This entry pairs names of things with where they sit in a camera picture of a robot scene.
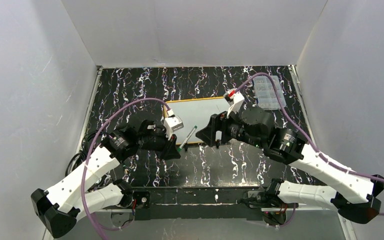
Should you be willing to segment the clear plastic compartment box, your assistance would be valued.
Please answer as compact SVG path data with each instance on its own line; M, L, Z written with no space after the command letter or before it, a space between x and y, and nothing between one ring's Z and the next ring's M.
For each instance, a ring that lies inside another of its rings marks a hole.
M266 76L257 76L253 82L254 94L257 99L257 105L264 110L280 110L281 106L286 107L286 100L282 91L279 78L271 75L279 95L280 103L277 100L273 85Z

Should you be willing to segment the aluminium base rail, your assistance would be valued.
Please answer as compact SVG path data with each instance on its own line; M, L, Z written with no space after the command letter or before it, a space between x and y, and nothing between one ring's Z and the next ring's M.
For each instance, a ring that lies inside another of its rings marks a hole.
M281 205L269 202L254 206L248 200L254 187L135 187L135 219L249 219L258 220L263 212L313 210L304 203Z

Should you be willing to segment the yellow framed whiteboard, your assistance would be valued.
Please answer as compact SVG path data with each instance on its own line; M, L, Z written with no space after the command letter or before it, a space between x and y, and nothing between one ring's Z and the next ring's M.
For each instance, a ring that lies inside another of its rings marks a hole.
M187 139L188 134L196 127L199 131L207 126L213 114L228 110L229 104L222 97L208 97L168 101L167 105L183 122L183 128L175 131L177 145Z

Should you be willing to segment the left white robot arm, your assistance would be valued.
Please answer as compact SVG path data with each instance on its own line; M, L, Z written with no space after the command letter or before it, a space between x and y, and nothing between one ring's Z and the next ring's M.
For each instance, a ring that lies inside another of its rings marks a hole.
M118 126L65 178L31 194L36 216L54 238L60 238L91 213L114 205L128 207L134 201L133 190L121 180L87 191L138 150L154 151L162 160L179 159L174 132L183 126L183 121L176 116L166 117L163 124L145 119Z

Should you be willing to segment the green whiteboard marker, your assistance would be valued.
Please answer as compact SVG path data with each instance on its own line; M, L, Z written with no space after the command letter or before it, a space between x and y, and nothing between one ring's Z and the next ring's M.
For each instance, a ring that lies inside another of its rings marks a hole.
M190 138L193 136L193 134L195 133L195 131L197 130L197 126L195 125L191 131L187 134L186 138L184 139L184 141L179 145L179 147L177 148L177 151L180 152L182 150L182 148L188 143L188 141L190 140Z

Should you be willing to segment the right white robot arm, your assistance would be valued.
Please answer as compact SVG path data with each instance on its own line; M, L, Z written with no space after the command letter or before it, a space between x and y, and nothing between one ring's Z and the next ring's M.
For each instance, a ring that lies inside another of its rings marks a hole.
M382 203L377 196L384 184L376 175L359 177L345 167L337 169L335 161L317 156L302 134L276 127L274 116L260 107L248 108L241 115L213 114L196 137L209 147L232 139L246 143L261 149L267 158L322 181L322 185L305 185L275 178L242 200L249 206L305 204L336 211L358 224L367 224L380 214Z

